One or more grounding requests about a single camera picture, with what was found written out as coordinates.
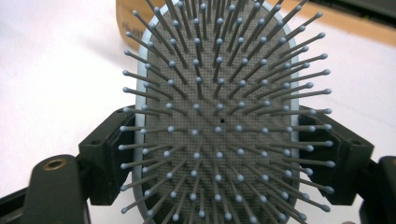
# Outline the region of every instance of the white surface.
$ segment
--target white surface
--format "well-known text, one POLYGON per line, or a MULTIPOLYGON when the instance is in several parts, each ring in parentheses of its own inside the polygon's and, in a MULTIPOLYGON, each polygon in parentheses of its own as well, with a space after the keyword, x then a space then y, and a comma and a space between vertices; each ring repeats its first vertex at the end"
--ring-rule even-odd
MULTIPOLYGON (((293 19, 291 28, 302 22, 293 19)), ((330 107, 333 119, 375 145, 375 161, 395 155, 396 48, 320 22, 308 26, 297 43, 322 31, 327 36, 305 55, 330 55, 309 71, 330 68, 330 76, 313 82, 314 90, 331 88, 333 94, 301 104, 330 107)), ((32 168, 47 157, 76 156, 78 143, 112 111, 134 104, 121 90, 135 85, 121 73, 136 69, 125 48, 115 1, 0 1, 0 197, 26 187, 32 168)), ((325 203, 316 190, 302 191, 325 203)), ((92 222, 142 223, 137 209, 120 213, 133 201, 129 190, 113 206, 91 207, 92 222)), ((308 223, 359 223, 360 203, 332 206, 330 214, 304 203, 297 209, 308 223)))

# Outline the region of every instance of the screw hole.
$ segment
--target screw hole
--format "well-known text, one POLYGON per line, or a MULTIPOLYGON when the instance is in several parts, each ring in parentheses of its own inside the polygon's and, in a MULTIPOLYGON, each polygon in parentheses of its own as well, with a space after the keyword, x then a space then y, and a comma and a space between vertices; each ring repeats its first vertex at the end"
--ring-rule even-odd
POLYGON ((358 146, 360 146, 361 145, 361 142, 360 141, 358 141, 358 140, 352 140, 352 141, 350 141, 353 145, 358 145, 358 146))
POLYGON ((53 161, 49 161, 44 165, 44 170, 46 171, 53 171, 63 167, 66 164, 65 159, 57 159, 53 161))
POLYGON ((91 145, 99 145, 100 141, 99 140, 93 140, 91 141, 91 145))

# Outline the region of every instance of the white background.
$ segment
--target white background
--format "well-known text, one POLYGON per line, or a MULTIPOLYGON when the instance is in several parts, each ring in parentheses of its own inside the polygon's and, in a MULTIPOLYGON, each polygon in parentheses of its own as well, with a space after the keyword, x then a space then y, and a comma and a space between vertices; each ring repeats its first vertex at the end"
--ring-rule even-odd
MULTIPOLYGON (((290 25, 301 23, 297 17, 290 25)), ((310 45, 304 58, 330 55, 309 71, 331 69, 330 76, 313 81, 315 90, 331 88, 333 94, 301 104, 331 108, 333 119, 375 145, 375 161, 395 155, 396 48, 320 21, 297 42, 319 32, 327 36, 310 45)), ((123 55, 126 48, 115 1, 0 0, 0 197, 25 188, 35 164, 47 157, 77 156, 78 143, 98 124, 134 104, 134 97, 121 90, 135 86, 121 73, 136 69, 136 62, 123 55)), ((302 186, 302 191, 326 203, 317 190, 302 186)), ((92 222, 142 223, 136 208, 120 213, 133 201, 127 191, 110 207, 91 207, 92 222)), ((297 209, 308 215, 308 223, 359 223, 360 204, 358 199, 352 207, 332 206, 330 214, 304 203, 297 209)))

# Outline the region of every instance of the paddle brush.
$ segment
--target paddle brush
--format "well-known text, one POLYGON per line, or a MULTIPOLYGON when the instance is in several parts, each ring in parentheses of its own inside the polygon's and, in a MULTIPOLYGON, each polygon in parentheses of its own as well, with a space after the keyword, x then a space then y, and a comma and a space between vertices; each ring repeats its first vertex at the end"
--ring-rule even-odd
POLYGON ((131 170, 135 202, 145 223, 285 223, 289 217, 306 223, 294 208, 296 200, 329 212, 312 201, 299 184, 332 194, 333 188, 300 178, 313 171, 300 164, 332 169, 333 161, 308 161, 300 151, 331 147, 331 141, 299 142, 299 133, 330 130, 330 124, 299 125, 299 115, 329 114, 329 108, 300 109, 298 99, 330 94, 311 91, 308 79, 330 70, 298 76, 326 54, 299 61, 308 44, 321 33, 296 44, 321 13, 290 30, 287 23, 302 8, 300 2, 282 18, 282 0, 271 7, 251 0, 167 0, 162 8, 146 1, 155 17, 144 21, 142 39, 127 32, 141 47, 136 89, 131 170))

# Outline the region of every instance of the brush head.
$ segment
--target brush head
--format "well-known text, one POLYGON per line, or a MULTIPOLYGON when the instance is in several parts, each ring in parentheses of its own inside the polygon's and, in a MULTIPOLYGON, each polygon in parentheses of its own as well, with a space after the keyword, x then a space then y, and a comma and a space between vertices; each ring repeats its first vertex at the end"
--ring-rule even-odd
MULTIPOLYGON (((135 132, 137 146, 121 147, 134 149, 134 164, 121 168, 132 168, 134 182, 141 181, 134 186, 139 203, 133 206, 138 205, 152 223, 170 219, 218 223, 219 217, 235 223, 277 223, 288 217, 304 221, 306 216, 293 206, 297 199, 311 202, 298 191, 298 184, 299 172, 312 175, 312 170, 284 160, 298 160, 299 150, 314 150, 297 141, 298 132, 316 128, 298 126, 298 113, 293 111, 298 111, 297 99, 304 94, 331 92, 297 94, 313 87, 311 82, 298 87, 292 81, 309 63, 298 67, 297 56, 287 58, 292 52, 284 52, 295 46, 290 38, 293 32, 298 34, 305 26, 290 31, 276 14, 279 5, 271 8, 249 0, 200 2, 196 6, 197 1, 173 1, 176 7, 170 10, 154 8, 160 19, 150 24, 155 34, 146 31, 143 38, 151 50, 140 49, 139 55, 148 63, 140 63, 138 73, 160 83, 166 94, 138 81, 140 91, 157 97, 136 96, 136 108, 141 109, 134 111, 136 126, 142 127, 135 132), (187 19, 197 8, 198 18, 187 19), (172 10, 180 21, 175 21, 172 10), (171 36, 164 22, 181 28, 177 31, 181 35, 171 36), (195 29, 191 38, 190 29, 195 29), (183 61, 188 66, 178 67, 183 61)), ((291 13, 300 9, 297 6, 291 13)), ((318 60, 326 57, 322 54, 318 60)))

